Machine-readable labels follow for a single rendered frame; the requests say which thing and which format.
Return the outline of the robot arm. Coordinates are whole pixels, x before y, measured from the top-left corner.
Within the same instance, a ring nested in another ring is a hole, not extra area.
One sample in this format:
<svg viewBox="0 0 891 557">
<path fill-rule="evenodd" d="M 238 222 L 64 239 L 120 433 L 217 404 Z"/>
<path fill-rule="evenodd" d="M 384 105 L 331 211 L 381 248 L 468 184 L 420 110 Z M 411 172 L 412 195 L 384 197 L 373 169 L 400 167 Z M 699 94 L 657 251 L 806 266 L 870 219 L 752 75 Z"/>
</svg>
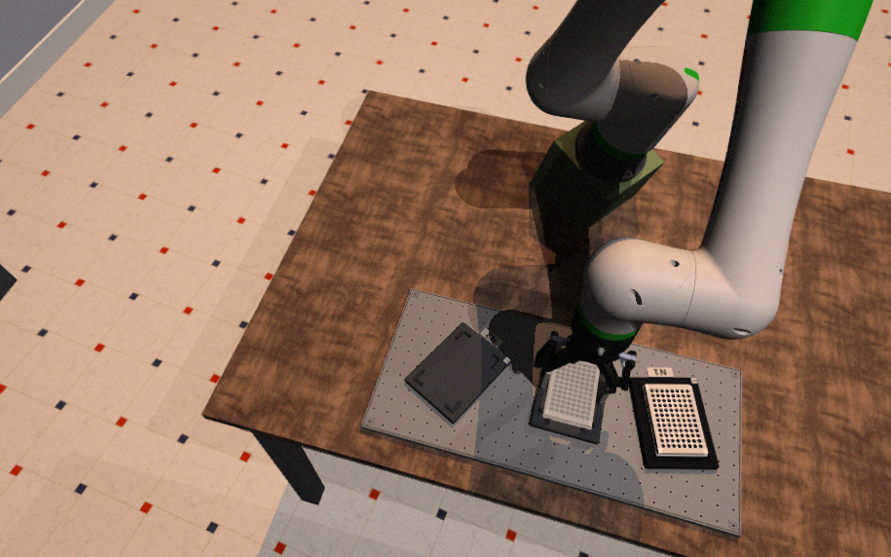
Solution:
<svg viewBox="0 0 891 557">
<path fill-rule="evenodd" d="M 698 94 L 684 54 L 626 47 L 664 1 L 576 0 L 529 62 L 533 104 L 588 121 L 575 152 L 601 180 L 634 178 Z M 629 237 L 599 245 L 571 324 L 581 347 L 621 354 L 643 323 L 744 339 L 774 319 L 803 181 L 872 2 L 753 0 L 702 243 L 694 251 Z"/>
</svg>

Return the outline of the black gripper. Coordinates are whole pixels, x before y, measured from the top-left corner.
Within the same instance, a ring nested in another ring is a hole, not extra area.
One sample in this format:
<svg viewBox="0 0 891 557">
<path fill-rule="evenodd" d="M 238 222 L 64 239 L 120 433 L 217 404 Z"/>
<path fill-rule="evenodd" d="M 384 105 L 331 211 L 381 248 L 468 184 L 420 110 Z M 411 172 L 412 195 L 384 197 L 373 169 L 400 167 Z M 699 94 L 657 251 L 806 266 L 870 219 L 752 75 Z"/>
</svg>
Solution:
<svg viewBox="0 0 891 557">
<path fill-rule="evenodd" d="M 548 344 L 549 343 L 549 344 Z M 559 348 L 566 346 L 559 351 Z M 559 351 L 556 353 L 556 351 Z M 557 331 L 551 331 L 550 339 L 538 351 L 534 366 L 543 368 L 541 372 L 542 383 L 541 388 L 545 389 L 551 371 L 556 370 L 569 363 L 574 364 L 579 361 L 589 362 L 598 366 L 602 371 L 606 381 L 599 392 L 599 404 L 604 404 L 610 393 L 616 393 L 616 388 L 628 390 L 630 371 L 635 367 L 637 352 L 629 351 L 615 356 L 598 356 L 590 353 L 582 348 L 574 338 L 573 334 L 567 338 L 559 337 Z M 613 366 L 613 361 L 620 359 L 622 363 L 622 377 L 618 377 Z"/>
</svg>

